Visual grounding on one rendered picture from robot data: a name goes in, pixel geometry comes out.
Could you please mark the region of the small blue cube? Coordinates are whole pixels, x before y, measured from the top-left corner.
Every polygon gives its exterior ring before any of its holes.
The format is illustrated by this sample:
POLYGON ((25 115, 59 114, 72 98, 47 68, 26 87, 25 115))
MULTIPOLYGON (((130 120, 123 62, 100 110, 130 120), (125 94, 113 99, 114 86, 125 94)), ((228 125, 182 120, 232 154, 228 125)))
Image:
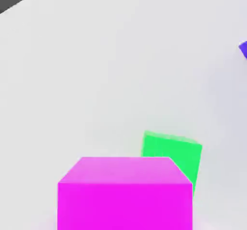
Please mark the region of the small blue cube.
POLYGON ((247 59, 247 41, 240 43, 238 47, 242 52, 243 56, 247 59))

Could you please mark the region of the small magenta cube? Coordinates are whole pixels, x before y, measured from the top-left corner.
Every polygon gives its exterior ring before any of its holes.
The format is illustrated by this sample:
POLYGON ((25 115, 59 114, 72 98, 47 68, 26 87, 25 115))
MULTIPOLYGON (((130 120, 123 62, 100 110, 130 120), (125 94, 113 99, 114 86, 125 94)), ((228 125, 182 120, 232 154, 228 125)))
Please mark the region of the small magenta cube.
POLYGON ((58 183, 57 230, 193 230, 192 201, 168 157, 83 157, 58 183))

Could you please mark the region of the small green cube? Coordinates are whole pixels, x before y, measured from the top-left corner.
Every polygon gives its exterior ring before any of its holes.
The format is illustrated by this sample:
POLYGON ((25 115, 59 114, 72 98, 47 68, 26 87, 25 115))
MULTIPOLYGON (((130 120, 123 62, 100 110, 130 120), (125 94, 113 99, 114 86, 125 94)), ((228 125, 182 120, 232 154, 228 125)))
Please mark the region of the small green cube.
POLYGON ((176 135, 145 131, 141 156, 169 157, 196 187, 203 146, 195 140, 176 135))

